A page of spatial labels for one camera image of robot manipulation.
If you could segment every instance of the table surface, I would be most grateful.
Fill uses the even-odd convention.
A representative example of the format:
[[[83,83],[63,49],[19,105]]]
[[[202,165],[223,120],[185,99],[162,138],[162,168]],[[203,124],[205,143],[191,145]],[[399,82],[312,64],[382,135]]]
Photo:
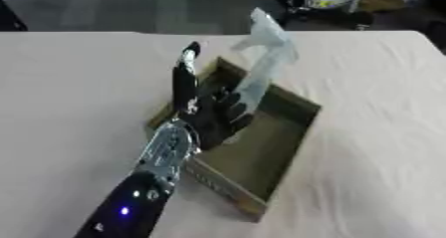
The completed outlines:
[[[414,32],[290,37],[274,81],[323,110],[262,222],[183,176],[153,237],[444,237],[441,53]],[[203,67],[240,39],[0,34],[0,236],[73,236],[140,155],[180,51],[202,43]]]

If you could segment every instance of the brown box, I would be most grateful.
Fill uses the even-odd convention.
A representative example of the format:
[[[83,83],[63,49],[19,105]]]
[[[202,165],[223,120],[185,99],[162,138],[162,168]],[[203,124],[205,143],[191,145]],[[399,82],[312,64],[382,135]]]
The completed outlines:
[[[245,74],[244,70],[217,59],[199,76],[199,94],[209,94],[222,85],[235,88]],[[254,121],[238,140],[202,152],[187,161],[183,169],[258,221],[319,109],[320,106],[272,85]],[[147,128],[153,131],[171,118],[171,110],[171,105],[167,105],[149,121]]]

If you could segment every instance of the blue led light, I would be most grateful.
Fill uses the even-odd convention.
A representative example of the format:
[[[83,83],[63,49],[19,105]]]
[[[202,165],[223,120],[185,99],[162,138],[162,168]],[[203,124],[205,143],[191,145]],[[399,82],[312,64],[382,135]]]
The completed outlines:
[[[123,208],[120,210],[120,214],[122,214],[122,215],[127,215],[128,212],[129,212],[129,210],[128,210],[127,207],[123,207]]]

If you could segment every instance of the robotic arm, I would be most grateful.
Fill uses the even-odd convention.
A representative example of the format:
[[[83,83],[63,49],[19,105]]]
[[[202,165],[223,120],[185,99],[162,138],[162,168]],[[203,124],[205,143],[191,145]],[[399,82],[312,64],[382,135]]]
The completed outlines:
[[[192,43],[173,69],[176,115],[154,133],[130,175],[86,221],[75,238],[146,238],[174,192],[180,167],[201,149],[211,149],[248,125],[252,115],[240,96],[225,90],[197,97],[193,61],[200,46]]]

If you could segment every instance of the transparent plastic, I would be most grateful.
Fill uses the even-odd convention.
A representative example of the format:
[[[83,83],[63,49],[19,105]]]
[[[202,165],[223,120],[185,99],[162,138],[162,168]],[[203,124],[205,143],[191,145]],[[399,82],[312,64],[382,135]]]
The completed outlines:
[[[248,114],[257,109],[271,84],[274,72],[298,59],[292,41],[270,15],[256,8],[251,13],[251,18],[254,22],[251,34],[232,48],[236,52],[253,46],[263,46],[266,49],[265,54],[254,63],[248,75],[235,89],[241,95],[241,102],[247,105]]]

